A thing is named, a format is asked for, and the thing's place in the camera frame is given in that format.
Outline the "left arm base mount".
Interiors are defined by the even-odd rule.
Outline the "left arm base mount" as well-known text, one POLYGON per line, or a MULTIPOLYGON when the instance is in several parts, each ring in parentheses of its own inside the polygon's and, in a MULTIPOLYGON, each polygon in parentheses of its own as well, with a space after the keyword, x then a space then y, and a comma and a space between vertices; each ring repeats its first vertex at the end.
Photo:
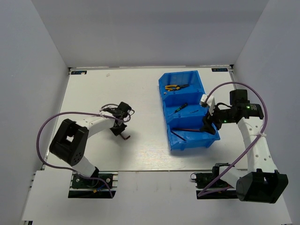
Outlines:
POLYGON ((71 177, 68 198, 74 199, 111 199, 115 196, 118 185, 117 172, 100 172, 99 178, 103 179, 106 184, 99 180, 84 179, 80 175, 73 173, 71 177))

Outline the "yellow pliers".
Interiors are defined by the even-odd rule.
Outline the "yellow pliers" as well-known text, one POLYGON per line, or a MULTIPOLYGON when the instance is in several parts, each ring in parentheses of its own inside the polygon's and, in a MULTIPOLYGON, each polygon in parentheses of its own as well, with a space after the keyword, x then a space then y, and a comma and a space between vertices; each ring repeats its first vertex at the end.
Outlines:
POLYGON ((189 87, 189 84, 179 85, 179 87, 180 87, 180 89, 183 89, 183 88, 189 87))
POLYGON ((180 85, 167 85, 165 86, 166 91, 177 91, 180 90, 181 86, 180 85))

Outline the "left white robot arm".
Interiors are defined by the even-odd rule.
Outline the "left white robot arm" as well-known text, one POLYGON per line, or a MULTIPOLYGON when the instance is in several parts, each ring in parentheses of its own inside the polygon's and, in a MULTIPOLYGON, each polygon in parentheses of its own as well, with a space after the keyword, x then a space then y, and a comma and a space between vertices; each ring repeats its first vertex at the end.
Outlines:
POLYGON ((88 187, 94 187, 99 182, 99 170, 85 156, 85 148, 90 137, 104 130, 110 130, 115 136, 126 139, 126 122, 131 119, 134 110, 128 104, 120 102, 103 106, 99 114, 92 114, 82 120, 65 119, 59 126, 49 151, 63 160, 74 172, 83 176, 83 182, 88 187))

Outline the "brown hex key long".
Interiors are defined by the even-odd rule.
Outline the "brown hex key long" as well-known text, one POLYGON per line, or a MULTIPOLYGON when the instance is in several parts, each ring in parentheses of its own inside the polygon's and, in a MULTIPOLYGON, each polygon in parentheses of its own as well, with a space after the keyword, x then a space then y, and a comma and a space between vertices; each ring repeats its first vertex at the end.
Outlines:
POLYGON ((178 134, 175 133, 174 131, 171 130, 170 132, 171 132, 173 135, 175 135, 176 137, 180 138, 181 140, 186 141, 185 138, 183 138, 182 136, 178 135, 178 134))

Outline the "green black small screwdriver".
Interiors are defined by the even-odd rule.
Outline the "green black small screwdriver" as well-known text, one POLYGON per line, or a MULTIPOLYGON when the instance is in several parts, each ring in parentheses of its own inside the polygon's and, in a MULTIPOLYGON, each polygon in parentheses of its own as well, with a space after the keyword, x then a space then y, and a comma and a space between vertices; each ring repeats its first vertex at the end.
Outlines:
POLYGON ((184 103, 183 105, 181 105, 179 108, 177 108, 176 110, 174 110, 174 112, 171 113, 172 114, 175 114, 175 113, 178 113, 179 111, 181 111, 182 109, 184 109, 185 107, 188 106, 188 103, 184 103))

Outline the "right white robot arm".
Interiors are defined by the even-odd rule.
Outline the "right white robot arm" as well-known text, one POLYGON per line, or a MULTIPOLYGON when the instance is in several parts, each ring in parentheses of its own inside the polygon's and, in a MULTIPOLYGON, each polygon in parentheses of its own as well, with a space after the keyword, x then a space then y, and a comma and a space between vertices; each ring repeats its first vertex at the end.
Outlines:
POLYGON ((230 91, 230 104, 228 109, 220 110, 211 94, 202 95, 200 105, 208 111, 200 131, 214 134, 223 123, 236 123, 246 149, 231 164, 220 165, 197 196, 211 194, 213 184, 222 187, 227 183, 236 189, 242 202, 274 204, 287 187, 288 177, 278 172, 269 151, 264 132, 268 121, 266 105, 263 100, 260 104, 250 103, 244 89, 230 91))

